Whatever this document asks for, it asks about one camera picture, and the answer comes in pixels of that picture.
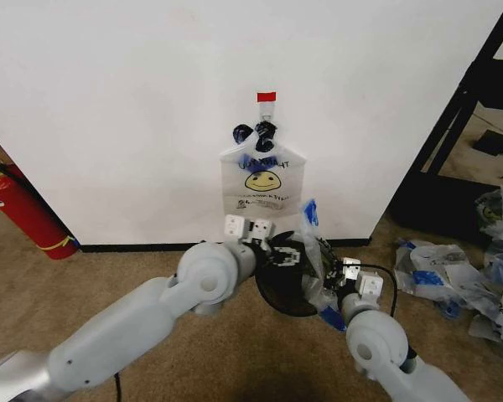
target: white wall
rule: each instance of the white wall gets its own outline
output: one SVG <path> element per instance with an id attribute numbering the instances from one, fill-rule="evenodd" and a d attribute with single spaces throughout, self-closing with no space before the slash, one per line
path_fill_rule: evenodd
<path id="1" fill-rule="evenodd" d="M 0 142 L 83 244 L 219 240 L 218 155 L 262 89 L 324 234 L 367 238 L 503 9 L 30 3 L 0 1 Z"/>

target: hanging plastic bag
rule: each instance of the hanging plastic bag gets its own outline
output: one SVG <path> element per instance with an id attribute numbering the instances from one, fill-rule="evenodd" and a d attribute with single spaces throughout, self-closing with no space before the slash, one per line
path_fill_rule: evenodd
<path id="1" fill-rule="evenodd" d="M 234 131 L 236 141 L 244 137 L 243 142 L 220 156 L 225 213 L 253 218 L 296 214 L 305 159 L 276 142 L 272 123 L 262 121 L 255 131 L 245 127 Z"/>

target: red tape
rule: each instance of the red tape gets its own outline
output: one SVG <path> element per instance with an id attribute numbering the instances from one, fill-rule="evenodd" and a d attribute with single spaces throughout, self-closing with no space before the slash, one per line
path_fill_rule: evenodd
<path id="1" fill-rule="evenodd" d="M 257 92 L 257 102 L 275 102 L 276 92 Z"/>

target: blue tape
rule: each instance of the blue tape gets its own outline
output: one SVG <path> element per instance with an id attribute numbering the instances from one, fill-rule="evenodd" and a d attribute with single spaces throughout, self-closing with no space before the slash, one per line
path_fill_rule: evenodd
<path id="1" fill-rule="evenodd" d="M 435 285 L 443 286 L 442 278 L 436 272 L 432 271 L 414 271 L 412 273 L 413 281 L 416 285 Z"/>

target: black device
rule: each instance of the black device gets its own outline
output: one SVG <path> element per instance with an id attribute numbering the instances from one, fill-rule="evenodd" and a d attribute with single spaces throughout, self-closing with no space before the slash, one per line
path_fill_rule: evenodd
<path id="1" fill-rule="evenodd" d="M 486 130 L 479 140 L 473 144 L 473 148 L 496 157 L 503 154 L 503 134 L 492 130 Z"/>

